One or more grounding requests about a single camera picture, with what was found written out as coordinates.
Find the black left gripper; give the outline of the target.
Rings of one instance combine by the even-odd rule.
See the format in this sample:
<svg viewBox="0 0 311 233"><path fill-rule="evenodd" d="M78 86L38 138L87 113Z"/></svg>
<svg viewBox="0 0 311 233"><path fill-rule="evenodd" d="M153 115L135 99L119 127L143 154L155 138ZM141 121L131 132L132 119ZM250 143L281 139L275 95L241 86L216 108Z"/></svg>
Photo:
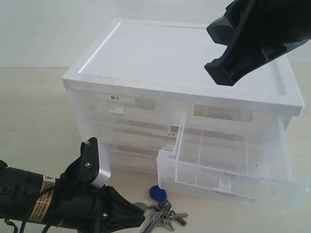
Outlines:
<svg viewBox="0 0 311 233"><path fill-rule="evenodd" d="M43 224L101 233L140 227L144 212L114 187L99 189L80 179L80 161L74 161L61 177L9 167L0 163L0 217L22 233L26 224Z"/></svg>

